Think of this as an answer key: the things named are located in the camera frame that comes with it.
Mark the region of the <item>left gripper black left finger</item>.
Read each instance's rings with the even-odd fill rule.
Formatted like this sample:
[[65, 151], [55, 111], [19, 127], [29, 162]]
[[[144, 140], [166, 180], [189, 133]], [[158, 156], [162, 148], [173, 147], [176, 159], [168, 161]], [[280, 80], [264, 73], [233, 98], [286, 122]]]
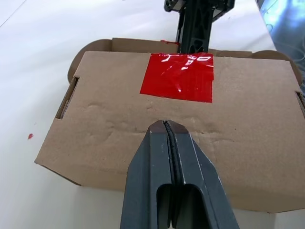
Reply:
[[122, 229], [167, 229], [174, 181], [171, 147], [163, 121], [149, 126], [127, 171]]

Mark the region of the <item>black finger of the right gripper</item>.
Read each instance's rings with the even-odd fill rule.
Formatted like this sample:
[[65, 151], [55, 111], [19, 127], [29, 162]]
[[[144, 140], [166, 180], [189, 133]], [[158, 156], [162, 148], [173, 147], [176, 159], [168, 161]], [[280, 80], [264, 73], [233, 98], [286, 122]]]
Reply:
[[213, 8], [209, 4], [188, 4], [185, 8], [181, 53], [208, 52]]
[[179, 21], [176, 33], [176, 42], [181, 43], [181, 35], [183, 33], [184, 13], [179, 14]]

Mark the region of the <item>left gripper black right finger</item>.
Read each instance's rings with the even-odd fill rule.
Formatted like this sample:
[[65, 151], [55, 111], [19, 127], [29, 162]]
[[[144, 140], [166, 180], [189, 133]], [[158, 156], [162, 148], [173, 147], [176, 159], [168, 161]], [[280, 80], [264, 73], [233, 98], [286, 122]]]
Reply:
[[175, 229], [239, 227], [219, 175], [209, 158], [181, 124], [166, 121], [172, 163]]

